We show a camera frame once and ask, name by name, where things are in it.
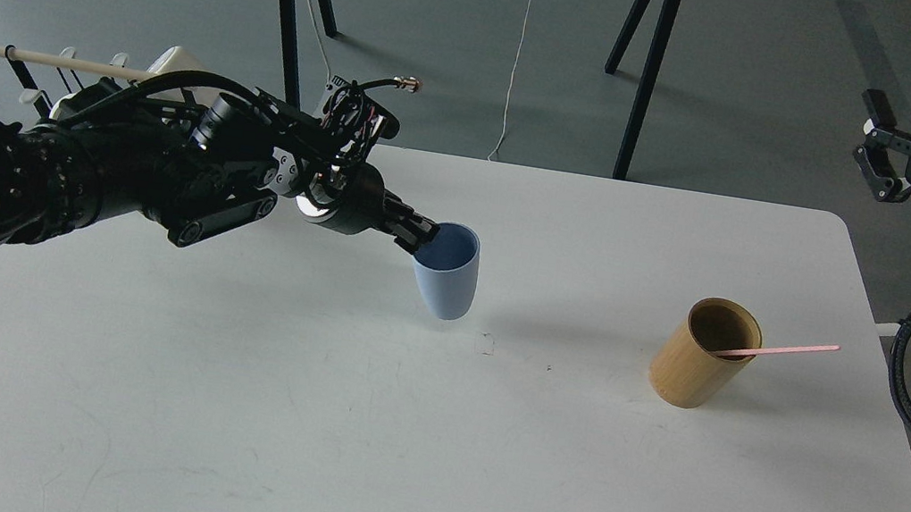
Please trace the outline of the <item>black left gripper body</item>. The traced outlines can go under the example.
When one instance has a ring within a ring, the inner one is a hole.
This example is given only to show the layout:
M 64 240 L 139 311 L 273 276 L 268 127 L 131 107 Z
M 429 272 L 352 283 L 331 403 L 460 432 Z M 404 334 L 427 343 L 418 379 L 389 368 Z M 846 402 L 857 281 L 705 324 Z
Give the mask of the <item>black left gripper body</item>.
M 345 188 L 332 200 L 321 202 L 320 182 L 296 198 L 295 206 L 312 224 L 336 233 L 355 235 L 373 230 L 392 234 L 396 223 L 407 219 L 409 207 L 385 188 L 383 176 L 371 164 L 358 164 Z

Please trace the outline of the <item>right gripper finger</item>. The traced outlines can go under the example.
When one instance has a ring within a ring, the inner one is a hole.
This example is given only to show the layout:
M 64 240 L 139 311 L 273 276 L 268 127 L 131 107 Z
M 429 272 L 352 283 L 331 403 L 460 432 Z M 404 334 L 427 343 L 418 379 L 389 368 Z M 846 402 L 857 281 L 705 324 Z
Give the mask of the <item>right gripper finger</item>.
M 911 183 L 895 170 L 889 152 L 911 159 L 911 135 L 898 129 L 885 92 L 869 88 L 861 97 L 868 121 L 864 126 L 864 143 L 852 151 L 853 158 L 876 200 L 883 204 L 906 201 L 911 195 Z

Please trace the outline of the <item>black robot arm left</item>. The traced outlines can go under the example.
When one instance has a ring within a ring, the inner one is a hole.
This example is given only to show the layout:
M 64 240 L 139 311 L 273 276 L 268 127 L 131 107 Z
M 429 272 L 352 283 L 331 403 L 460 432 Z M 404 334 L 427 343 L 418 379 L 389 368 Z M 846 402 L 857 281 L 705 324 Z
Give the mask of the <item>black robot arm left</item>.
M 8 46 L 6 60 L 35 98 L 38 123 L 0 122 L 0 246 L 38 244 L 128 213 L 187 248 L 262 220 L 280 198 L 336 233 L 388 234 L 409 254 L 440 240 L 439 224 L 385 187 L 368 156 L 399 122 L 368 97 L 418 91 L 415 78 L 334 87 L 320 116 L 209 71 L 104 69 L 52 104 Z

